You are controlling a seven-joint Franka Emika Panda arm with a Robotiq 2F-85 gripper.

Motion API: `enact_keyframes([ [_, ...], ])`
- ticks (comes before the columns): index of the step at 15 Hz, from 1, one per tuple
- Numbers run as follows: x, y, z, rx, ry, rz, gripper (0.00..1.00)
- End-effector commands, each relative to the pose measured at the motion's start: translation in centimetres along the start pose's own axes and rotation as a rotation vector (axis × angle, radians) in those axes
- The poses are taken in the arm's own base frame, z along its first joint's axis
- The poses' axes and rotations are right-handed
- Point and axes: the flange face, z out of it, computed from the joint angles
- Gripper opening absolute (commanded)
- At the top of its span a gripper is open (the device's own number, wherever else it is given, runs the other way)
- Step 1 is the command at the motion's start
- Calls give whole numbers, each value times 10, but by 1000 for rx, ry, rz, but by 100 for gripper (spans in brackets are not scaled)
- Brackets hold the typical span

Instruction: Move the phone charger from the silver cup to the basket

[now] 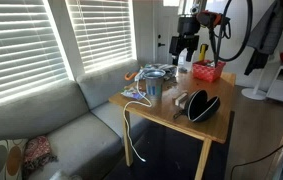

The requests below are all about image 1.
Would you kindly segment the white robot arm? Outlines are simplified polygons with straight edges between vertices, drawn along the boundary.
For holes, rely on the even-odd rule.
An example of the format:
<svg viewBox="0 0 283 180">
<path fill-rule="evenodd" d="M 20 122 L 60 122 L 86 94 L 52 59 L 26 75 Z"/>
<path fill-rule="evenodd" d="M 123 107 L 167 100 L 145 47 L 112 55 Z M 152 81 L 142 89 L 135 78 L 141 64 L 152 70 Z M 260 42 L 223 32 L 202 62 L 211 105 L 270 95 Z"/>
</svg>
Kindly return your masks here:
<svg viewBox="0 0 283 180">
<path fill-rule="evenodd" d="M 178 8 L 177 36 L 171 38 L 169 53 L 173 65 L 178 64 L 180 53 L 186 49 L 186 61 L 190 62 L 198 47 L 200 23 L 196 15 L 205 10 L 207 0 L 180 0 Z"/>
</svg>

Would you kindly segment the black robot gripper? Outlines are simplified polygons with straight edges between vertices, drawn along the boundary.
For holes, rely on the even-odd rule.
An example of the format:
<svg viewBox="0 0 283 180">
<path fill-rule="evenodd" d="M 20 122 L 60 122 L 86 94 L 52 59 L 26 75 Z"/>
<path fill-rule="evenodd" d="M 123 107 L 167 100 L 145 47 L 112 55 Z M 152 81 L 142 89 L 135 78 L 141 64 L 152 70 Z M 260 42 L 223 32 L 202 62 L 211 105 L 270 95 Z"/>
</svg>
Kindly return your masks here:
<svg viewBox="0 0 283 180">
<path fill-rule="evenodd" d="M 178 36 L 173 36 L 169 52 L 172 54 L 172 64 L 178 65 L 179 54 L 187 49 L 186 61 L 191 62 L 194 51 L 198 47 L 200 23 L 195 17 L 180 17 L 178 19 Z"/>
</svg>

